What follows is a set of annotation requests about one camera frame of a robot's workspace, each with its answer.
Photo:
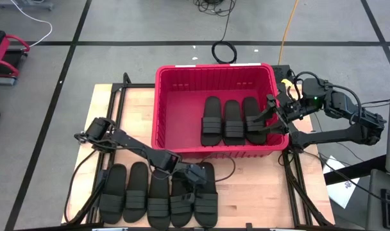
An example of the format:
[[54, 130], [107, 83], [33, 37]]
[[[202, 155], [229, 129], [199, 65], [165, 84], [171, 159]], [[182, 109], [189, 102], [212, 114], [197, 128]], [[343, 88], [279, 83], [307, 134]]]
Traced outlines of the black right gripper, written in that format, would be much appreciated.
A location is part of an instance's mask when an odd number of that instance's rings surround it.
[[262, 133], [288, 133], [298, 131], [293, 124], [294, 120], [302, 118], [297, 103], [293, 103], [291, 100], [285, 100], [283, 96], [281, 99], [283, 105], [277, 105], [277, 99], [272, 94], [268, 94], [267, 108], [254, 118], [253, 122], [265, 121], [271, 119], [273, 116], [278, 119], [275, 123], [260, 129]]

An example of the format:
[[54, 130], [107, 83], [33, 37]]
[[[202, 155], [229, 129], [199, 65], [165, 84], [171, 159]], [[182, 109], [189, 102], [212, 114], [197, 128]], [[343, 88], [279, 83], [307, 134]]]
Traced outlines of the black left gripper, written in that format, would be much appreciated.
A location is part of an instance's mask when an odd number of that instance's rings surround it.
[[[204, 167], [197, 164], [187, 164], [183, 169], [183, 174], [186, 179], [194, 185], [205, 185], [207, 182], [207, 173]], [[194, 203], [195, 194], [188, 192], [181, 196], [183, 203]]]

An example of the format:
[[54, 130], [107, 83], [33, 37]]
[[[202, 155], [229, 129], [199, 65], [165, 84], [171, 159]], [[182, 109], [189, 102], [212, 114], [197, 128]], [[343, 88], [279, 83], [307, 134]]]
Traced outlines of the black rubber slide sandal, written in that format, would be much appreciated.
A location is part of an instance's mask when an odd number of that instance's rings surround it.
[[216, 146], [222, 139], [221, 101], [215, 96], [205, 100], [201, 118], [201, 145]]
[[241, 108], [239, 102], [236, 100], [228, 100], [225, 103], [224, 111], [224, 143], [227, 146], [245, 145], [244, 123], [241, 117]]
[[211, 163], [202, 162], [207, 182], [199, 186], [195, 192], [194, 217], [204, 228], [213, 228], [218, 220], [218, 193], [216, 191], [215, 171]]
[[186, 193], [193, 193], [194, 189], [183, 173], [175, 173], [171, 183], [171, 223], [174, 227], [181, 228], [191, 220], [193, 213], [193, 203], [183, 203], [181, 196]]
[[244, 126], [246, 139], [256, 145], [263, 145], [266, 143], [266, 134], [260, 131], [265, 127], [266, 121], [254, 122], [254, 118], [260, 114], [260, 107], [254, 97], [247, 97], [243, 99], [242, 109], [244, 113]]
[[165, 173], [159, 170], [155, 170], [151, 175], [147, 203], [147, 218], [149, 225], [154, 229], [166, 231], [171, 222], [169, 208], [169, 179]]
[[107, 224], [116, 224], [123, 214], [126, 167], [122, 164], [114, 164], [108, 172], [103, 192], [99, 201], [101, 219]]
[[140, 220], [147, 211], [148, 167], [143, 162], [131, 166], [123, 210], [123, 219], [127, 223]]

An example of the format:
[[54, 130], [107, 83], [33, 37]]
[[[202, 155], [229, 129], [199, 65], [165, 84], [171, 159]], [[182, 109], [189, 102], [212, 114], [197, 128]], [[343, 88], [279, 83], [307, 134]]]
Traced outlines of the red plastic bin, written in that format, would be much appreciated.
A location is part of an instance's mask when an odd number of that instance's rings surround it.
[[170, 150], [184, 158], [263, 157], [284, 150], [287, 135], [270, 133], [266, 143], [243, 146], [202, 146], [201, 119], [205, 101], [210, 96], [242, 102], [254, 97], [261, 110], [266, 96], [277, 96], [273, 68], [264, 63], [216, 65], [165, 65], [158, 68], [151, 145], [158, 150]]

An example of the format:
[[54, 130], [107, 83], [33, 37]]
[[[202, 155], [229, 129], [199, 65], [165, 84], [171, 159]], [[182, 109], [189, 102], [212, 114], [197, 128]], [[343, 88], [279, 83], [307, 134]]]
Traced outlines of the black vented electronics box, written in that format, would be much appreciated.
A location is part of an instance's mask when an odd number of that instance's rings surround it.
[[290, 65], [272, 65], [271, 67], [273, 68], [277, 84], [281, 83], [282, 80], [293, 81]]

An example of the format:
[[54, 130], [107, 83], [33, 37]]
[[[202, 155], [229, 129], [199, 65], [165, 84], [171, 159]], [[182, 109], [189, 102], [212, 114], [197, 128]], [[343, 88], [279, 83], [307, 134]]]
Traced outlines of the white paper sheet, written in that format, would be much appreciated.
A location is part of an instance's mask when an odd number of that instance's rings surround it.
[[[338, 161], [335, 157], [329, 156], [326, 160], [326, 164], [323, 165], [323, 173], [331, 173], [332, 167], [335, 170], [344, 168], [345, 165]], [[338, 204], [342, 208], [346, 208], [352, 194], [356, 188], [356, 185], [351, 183], [350, 181], [340, 182], [336, 184], [327, 185], [328, 196], [331, 200], [333, 200], [336, 204]]]

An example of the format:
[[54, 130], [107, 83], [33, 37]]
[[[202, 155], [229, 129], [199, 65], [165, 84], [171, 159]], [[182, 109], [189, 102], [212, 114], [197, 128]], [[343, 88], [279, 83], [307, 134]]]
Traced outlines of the grey desk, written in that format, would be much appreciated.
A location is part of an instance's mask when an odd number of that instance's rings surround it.
[[367, 230], [390, 231], [390, 229], [386, 229], [382, 225], [382, 203], [385, 202], [385, 199], [381, 196], [381, 189], [390, 190], [390, 173], [374, 169], [370, 175], [369, 191], [378, 196], [378, 198], [369, 195]]

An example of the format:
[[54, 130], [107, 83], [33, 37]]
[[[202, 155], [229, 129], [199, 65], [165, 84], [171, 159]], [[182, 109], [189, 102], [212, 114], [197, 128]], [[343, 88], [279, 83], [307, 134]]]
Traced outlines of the red and black cart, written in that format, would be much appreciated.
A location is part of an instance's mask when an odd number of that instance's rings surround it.
[[[10, 49], [11, 40], [16, 40], [24, 47]], [[20, 75], [19, 66], [29, 51], [30, 46], [23, 39], [0, 30], [0, 85], [15, 85]]]

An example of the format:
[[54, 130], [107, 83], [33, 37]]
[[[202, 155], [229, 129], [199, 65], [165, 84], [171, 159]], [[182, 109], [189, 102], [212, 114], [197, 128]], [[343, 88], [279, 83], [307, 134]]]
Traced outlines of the grey stand base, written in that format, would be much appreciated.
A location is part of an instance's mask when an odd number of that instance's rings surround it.
[[49, 0], [0, 0], [0, 8], [45, 9], [51, 11], [54, 4]]

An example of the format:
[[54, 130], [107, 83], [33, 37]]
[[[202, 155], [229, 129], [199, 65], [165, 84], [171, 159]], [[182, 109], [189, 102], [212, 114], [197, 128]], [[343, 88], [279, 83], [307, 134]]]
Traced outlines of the black aluminium rig frame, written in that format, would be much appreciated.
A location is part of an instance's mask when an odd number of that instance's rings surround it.
[[[307, 194], [303, 170], [301, 167], [300, 154], [288, 145], [286, 149], [281, 152], [280, 158], [283, 160], [282, 166], [285, 170], [294, 227], [314, 227], [313, 219], [315, 219], [320, 227], [332, 227], [334, 224], [329, 222], [326, 217], [322, 215]], [[303, 215], [305, 218], [304, 224], [300, 223], [296, 194], [298, 194], [301, 199]]]
[[[151, 142], [155, 85], [153, 83], [112, 83], [96, 84], [90, 100], [84, 128], [88, 128], [94, 118], [115, 119], [121, 116], [125, 129], [145, 144]], [[100, 181], [113, 164], [125, 157], [126, 151], [117, 153], [93, 152], [90, 144], [81, 144], [76, 159], [74, 176], [71, 178], [69, 196], [66, 200], [62, 224], [78, 219], [78, 224], [97, 223], [99, 200], [81, 217], [80, 210], [88, 197], [98, 188]]]

